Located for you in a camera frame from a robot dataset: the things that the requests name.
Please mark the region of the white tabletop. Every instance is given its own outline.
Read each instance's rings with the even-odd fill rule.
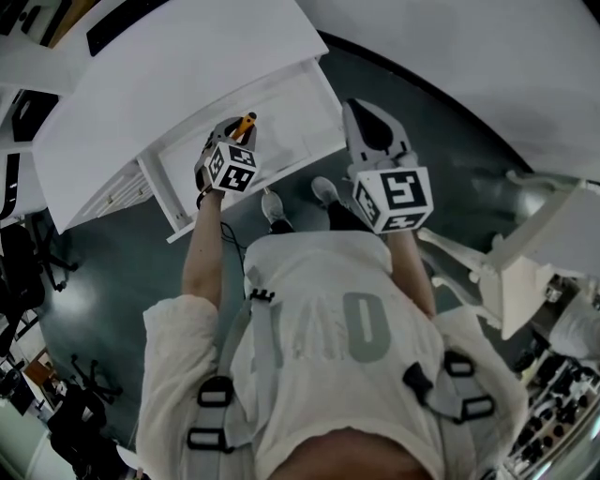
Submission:
[[[272,72],[327,52],[293,0],[171,0],[92,58],[103,0],[57,46],[84,70],[34,142],[59,232],[125,164],[177,124]]]

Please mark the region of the black cable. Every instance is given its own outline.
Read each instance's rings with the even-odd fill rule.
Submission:
[[[223,230],[223,227],[227,228],[230,232],[230,234],[226,234]],[[244,275],[244,254],[242,253],[242,250],[246,250],[247,247],[242,247],[239,242],[237,241],[237,237],[235,236],[235,232],[233,231],[233,228],[230,227],[227,223],[225,222],[221,222],[221,238],[223,239],[223,241],[233,244],[235,246],[235,250],[237,251],[237,257],[240,261],[240,268],[242,269],[242,276]],[[244,281],[242,280],[242,295],[244,296],[244,299],[246,299],[246,292],[244,291]]]

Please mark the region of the white wall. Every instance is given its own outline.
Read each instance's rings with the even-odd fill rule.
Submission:
[[[535,170],[600,180],[600,25],[581,0],[297,2],[461,102]]]
[[[46,428],[34,416],[19,415],[10,403],[0,407],[0,457],[21,478],[44,435]]]
[[[44,437],[32,459],[24,480],[75,480],[72,467],[56,452],[50,439]]]

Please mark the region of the white sneaker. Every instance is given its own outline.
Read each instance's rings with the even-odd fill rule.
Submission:
[[[338,189],[324,176],[315,177],[310,186],[312,193],[325,205],[325,208],[333,202],[339,202]]]
[[[275,223],[278,220],[288,221],[283,211],[283,202],[279,196],[272,190],[264,192],[261,200],[262,213],[269,220],[269,223]]]

